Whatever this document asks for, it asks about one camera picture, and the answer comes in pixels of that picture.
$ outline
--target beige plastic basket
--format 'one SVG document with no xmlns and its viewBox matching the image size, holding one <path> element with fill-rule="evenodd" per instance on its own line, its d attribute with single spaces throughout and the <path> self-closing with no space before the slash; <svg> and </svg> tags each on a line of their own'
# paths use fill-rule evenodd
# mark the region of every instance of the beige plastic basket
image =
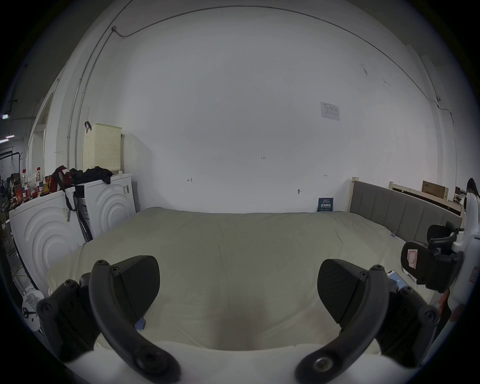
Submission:
<svg viewBox="0 0 480 384">
<path fill-rule="evenodd" d="M 84 170 L 93 167 L 120 170 L 121 128 L 94 124 L 84 135 Z"/>
</svg>

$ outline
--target washing machine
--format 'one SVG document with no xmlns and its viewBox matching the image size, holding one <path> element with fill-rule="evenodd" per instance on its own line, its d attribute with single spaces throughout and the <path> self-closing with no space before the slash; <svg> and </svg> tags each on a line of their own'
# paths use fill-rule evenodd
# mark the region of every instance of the washing machine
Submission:
<svg viewBox="0 0 480 384">
<path fill-rule="evenodd" d="M 96 180 L 78 184 L 74 188 L 78 196 L 79 208 L 93 238 L 136 213 L 131 173 L 113 175 L 110 178 L 110 184 Z M 73 190 L 69 189 L 67 194 L 73 201 Z"/>
<path fill-rule="evenodd" d="M 9 215 L 22 263 L 31 280 L 47 297 L 48 270 L 85 243 L 78 217 L 67 208 L 63 191 L 23 203 Z"/>
</svg>

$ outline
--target beige bed sheet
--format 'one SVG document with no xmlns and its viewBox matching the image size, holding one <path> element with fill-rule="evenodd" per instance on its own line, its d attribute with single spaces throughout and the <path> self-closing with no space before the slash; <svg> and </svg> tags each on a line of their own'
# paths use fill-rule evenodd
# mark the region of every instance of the beige bed sheet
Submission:
<svg viewBox="0 0 480 384">
<path fill-rule="evenodd" d="M 152 342 L 252 350 L 326 344 L 339 332 L 317 293 L 325 259 L 365 269 L 401 270 L 404 242 L 385 227 L 349 212 L 204 214 L 149 208 L 84 244 L 48 272 L 56 289 L 79 280 L 96 260 L 110 264 L 154 256 L 160 290 L 144 316 Z M 99 343 L 109 347 L 100 337 Z M 374 342 L 369 352 L 378 352 Z"/>
</svg>

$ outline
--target phone screen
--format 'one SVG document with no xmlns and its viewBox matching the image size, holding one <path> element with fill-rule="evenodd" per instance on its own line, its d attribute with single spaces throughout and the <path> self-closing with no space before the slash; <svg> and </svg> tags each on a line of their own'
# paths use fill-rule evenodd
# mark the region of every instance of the phone screen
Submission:
<svg viewBox="0 0 480 384">
<path fill-rule="evenodd" d="M 396 282 L 398 290 L 401 290 L 403 287 L 408 287 L 408 284 L 402 279 L 397 272 L 390 271 L 387 273 L 387 276 Z"/>
</svg>

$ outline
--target poster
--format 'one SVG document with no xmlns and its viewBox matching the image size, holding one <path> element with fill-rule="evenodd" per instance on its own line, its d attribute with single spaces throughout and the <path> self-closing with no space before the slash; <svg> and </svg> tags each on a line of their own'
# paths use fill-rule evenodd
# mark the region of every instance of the poster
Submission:
<svg viewBox="0 0 480 384">
<path fill-rule="evenodd" d="M 333 212 L 333 197 L 318 199 L 317 212 Z"/>
</svg>

